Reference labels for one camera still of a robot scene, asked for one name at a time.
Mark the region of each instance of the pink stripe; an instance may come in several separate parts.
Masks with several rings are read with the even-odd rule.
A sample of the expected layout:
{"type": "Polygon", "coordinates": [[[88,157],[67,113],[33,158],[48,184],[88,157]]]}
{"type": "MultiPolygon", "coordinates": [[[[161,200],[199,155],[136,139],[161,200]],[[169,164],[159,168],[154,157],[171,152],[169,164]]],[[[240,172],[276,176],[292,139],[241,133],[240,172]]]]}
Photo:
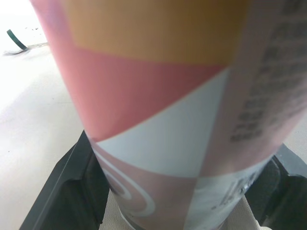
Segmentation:
{"type": "MultiPolygon", "coordinates": [[[[35,3],[38,13],[42,3],[35,3]]],[[[56,1],[48,15],[57,16],[61,31],[68,30],[56,1]]],[[[58,26],[55,28],[45,14],[40,21],[85,129],[95,141],[148,119],[223,68],[152,63],[94,53],[74,46],[70,35],[56,31],[58,26]]]]}

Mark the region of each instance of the orange stripe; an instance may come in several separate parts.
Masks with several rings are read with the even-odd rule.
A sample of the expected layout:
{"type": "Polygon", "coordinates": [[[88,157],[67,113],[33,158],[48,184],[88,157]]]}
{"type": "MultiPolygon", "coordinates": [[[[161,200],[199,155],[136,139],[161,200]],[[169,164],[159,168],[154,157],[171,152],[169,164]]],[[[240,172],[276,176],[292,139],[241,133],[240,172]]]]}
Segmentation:
{"type": "Polygon", "coordinates": [[[249,0],[63,0],[77,46],[147,61],[229,64],[249,0]]]}

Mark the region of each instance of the pink swirl design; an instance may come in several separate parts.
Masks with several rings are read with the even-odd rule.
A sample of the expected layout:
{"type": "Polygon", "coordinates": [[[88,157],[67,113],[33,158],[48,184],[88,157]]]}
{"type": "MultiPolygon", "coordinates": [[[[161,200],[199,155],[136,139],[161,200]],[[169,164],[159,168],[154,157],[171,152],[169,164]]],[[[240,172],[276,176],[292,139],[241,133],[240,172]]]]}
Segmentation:
{"type": "Polygon", "coordinates": [[[98,159],[100,159],[107,167],[102,167],[109,183],[112,186],[112,189],[116,195],[118,195],[121,199],[127,202],[119,202],[121,209],[131,214],[135,217],[146,217],[154,213],[155,211],[155,203],[153,199],[148,195],[148,193],[140,187],[134,180],[128,177],[125,173],[115,167],[112,163],[110,163],[106,158],[101,156],[95,149],[94,152],[98,159]],[[142,196],[142,199],[145,201],[145,207],[141,210],[135,211],[132,209],[133,204],[137,203],[137,200],[133,200],[134,194],[127,188],[131,187],[138,192],[142,196]]]}

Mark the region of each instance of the white surface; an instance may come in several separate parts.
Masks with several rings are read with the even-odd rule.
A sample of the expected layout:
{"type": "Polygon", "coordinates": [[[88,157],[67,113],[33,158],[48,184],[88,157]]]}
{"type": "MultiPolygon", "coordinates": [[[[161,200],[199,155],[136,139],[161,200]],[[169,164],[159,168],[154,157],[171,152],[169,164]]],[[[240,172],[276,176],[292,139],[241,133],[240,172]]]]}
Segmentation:
{"type": "MultiPolygon", "coordinates": [[[[83,127],[47,46],[0,57],[0,71],[0,228],[16,230],[83,127]]],[[[307,116],[286,141],[307,162],[306,138],[307,116]]],[[[258,228],[244,201],[226,227],[258,228]]],[[[100,229],[129,229],[112,196],[100,229]]]]}

